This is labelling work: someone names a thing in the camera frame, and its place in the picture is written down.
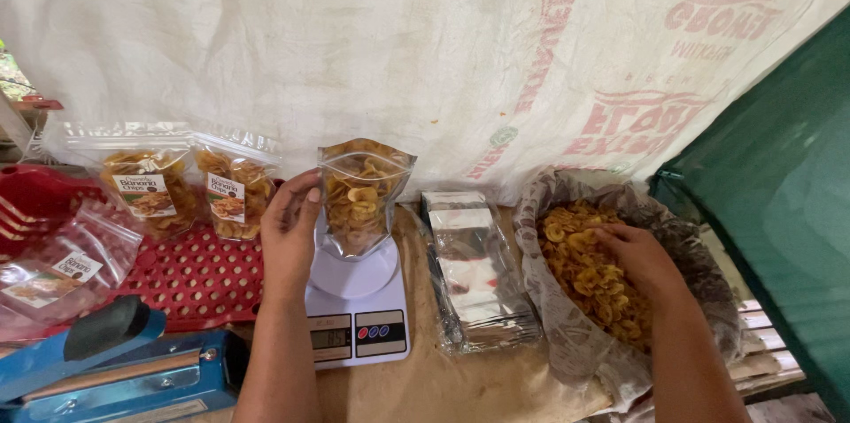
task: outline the newspaper liner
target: newspaper liner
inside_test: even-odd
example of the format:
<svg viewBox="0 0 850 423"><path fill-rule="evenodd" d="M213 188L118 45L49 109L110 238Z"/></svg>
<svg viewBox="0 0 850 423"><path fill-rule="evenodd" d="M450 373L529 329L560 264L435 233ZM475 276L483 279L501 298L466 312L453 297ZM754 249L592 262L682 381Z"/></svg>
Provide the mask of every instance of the newspaper liner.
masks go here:
<svg viewBox="0 0 850 423"><path fill-rule="evenodd" d="M606 412L626 412L652 386L651 357L617 341L588 320L558 286L541 254L537 218L558 204L579 198L614 207L629 225L652 232L699 302L723 359L728 363L737 358L740 328L732 290L700 242L699 228L675 217L655 199L638 193L631 183L594 188L580 181L579 175L589 175L594 180L616 179L603 171L548 167L524 186L514 214L525 287L543 320L552 374L564 384L582 389L594 375L599 376L614 399Z"/></svg>

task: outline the digital kitchen scale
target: digital kitchen scale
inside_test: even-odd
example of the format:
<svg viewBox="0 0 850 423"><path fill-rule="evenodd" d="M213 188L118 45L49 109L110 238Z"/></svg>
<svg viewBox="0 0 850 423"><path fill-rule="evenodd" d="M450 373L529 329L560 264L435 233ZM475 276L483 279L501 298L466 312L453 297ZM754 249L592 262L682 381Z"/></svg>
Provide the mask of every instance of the digital kitchen scale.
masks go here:
<svg viewBox="0 0 850 423"><path fill-rule="evenodd" d="M405 283L392 238L358 262L339 260L317 243L304 299L317 370L409 355Z"/></svg>

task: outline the blue heat sealer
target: blue heat sealer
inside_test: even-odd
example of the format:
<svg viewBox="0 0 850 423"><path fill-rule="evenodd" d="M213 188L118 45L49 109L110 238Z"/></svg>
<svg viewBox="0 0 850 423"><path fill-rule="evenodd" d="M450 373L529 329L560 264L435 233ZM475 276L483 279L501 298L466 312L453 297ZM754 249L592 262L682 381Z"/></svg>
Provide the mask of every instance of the blue heat sealer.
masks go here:
<svg viewBox="0 0 850 423"><path fill-rule="evenodd" d="M236 404L245 342L215 330L168 335L135 296L0 359L0 423L168 421Z"/></svg>

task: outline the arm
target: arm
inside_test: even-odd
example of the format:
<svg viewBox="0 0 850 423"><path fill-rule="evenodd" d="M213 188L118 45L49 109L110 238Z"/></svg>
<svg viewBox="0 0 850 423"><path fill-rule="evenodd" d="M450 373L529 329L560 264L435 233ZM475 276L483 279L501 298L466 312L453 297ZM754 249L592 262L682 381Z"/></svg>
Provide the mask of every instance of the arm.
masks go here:
<svg viewBox="0 0 850 423"><path fill-rule="evenodd" d="M655 420L749 422L706 318L664 247L627 225L602 225L596 233L652 304Z"/></svg>
<svg viewBox="0 0 850 423"><path fill-rule="evenodd" d="M318 183L315 169L286 182L263 215L263 303L235 423L320 419L304 307L321 208Z"/></svg>

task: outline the stack of empty pouches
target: stack of empty pouches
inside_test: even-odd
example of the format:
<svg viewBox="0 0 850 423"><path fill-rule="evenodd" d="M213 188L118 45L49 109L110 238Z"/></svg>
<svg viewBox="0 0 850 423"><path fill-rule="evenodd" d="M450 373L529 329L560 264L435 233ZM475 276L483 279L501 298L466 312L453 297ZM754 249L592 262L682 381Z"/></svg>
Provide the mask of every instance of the stack of empty pouches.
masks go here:
<svg viewBox="0 0 850 423"><path fill-rule="evenodd" d="M483 194L422 192L421 217L433 233L429 253L436 259L431 272L437 300L451 307L441 308L447 340L466 353L540 338L540 324Z"/></svg>

